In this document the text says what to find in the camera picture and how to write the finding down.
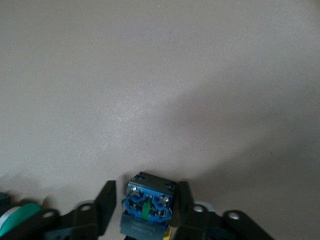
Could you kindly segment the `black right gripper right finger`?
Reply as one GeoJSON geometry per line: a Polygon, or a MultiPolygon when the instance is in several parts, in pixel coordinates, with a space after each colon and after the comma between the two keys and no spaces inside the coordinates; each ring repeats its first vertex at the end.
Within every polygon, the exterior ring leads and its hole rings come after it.
{"type": "Polygon", "coordinates": [[[175,240],[272,240],[262,227],[240,210],[218,215],[194,201],[190,185],[180,181],[177,189],[180,224],[175,240]]]}

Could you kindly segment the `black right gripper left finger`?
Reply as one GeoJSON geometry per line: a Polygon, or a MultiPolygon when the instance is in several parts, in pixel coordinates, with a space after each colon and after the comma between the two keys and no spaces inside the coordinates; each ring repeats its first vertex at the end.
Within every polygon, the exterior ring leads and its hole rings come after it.
{"type": "Polygon", "coordinates": [[[104,235],[116,208],[116,182],[107,181],[95,200],[80,202],[65,215],[36,203],[5,204],[5,199],[2,194],[2,240],[97,240],[104,235]]]}

